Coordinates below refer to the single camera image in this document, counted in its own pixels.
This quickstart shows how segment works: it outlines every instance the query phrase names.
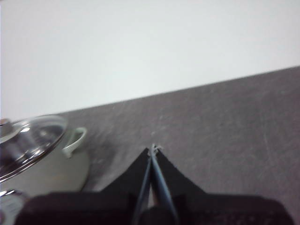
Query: pot handle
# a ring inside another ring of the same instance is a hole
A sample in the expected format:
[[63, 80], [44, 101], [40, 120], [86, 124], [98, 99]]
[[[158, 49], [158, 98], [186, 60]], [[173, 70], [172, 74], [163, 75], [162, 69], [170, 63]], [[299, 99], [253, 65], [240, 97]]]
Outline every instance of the pot handle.
[[[62, 149], [62, 152], [67, 156], [67, 158], [71, 158], [73, 151], [83, 143], [86, 133], [87, 130], [85, 127], [77, 127], [74, 130], [69, 143], [67, 144], [66, 147]], [[77, 138], [76, 141], [74, 141], [74, 137], [76, 137], [76, 135], [80, 135], [80, 137]]]

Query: pot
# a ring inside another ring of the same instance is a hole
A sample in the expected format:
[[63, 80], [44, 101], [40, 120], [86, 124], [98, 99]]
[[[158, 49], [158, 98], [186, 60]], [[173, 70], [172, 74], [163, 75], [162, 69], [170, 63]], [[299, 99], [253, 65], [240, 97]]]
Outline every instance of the pot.
[[87, 130], [72, 128], [57, 115], [39, 116], [0, 126], [1, 190], [28, 197], [49, 192], [78, 191], [89, 172], [89, 157], [80, 149]]

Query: pot lid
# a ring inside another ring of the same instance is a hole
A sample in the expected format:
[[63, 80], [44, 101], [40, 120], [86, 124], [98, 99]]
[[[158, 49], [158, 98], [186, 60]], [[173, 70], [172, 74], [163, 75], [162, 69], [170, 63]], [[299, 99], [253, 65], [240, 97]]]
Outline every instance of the pot lid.
[[67, 129], [57, 115], [39, 116], [0, 125], [0, 182], [16, 175], [51, 151]]

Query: white wall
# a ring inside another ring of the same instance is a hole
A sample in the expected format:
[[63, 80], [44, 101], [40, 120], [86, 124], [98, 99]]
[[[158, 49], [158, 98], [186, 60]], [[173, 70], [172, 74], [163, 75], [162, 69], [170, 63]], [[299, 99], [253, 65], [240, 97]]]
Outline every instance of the white wall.
[[300, 65], [299, 0], [4, 0], [1, 117]]

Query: countertop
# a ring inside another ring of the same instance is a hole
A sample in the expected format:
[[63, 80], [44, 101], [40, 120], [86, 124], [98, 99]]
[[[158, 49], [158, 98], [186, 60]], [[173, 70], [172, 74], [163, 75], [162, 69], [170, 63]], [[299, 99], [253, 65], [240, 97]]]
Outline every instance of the countertop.
[[156, 143], [206, 192], [277, 199], [300, 225], [300, 67], [61, 115], [88, 129], [84, 190]]

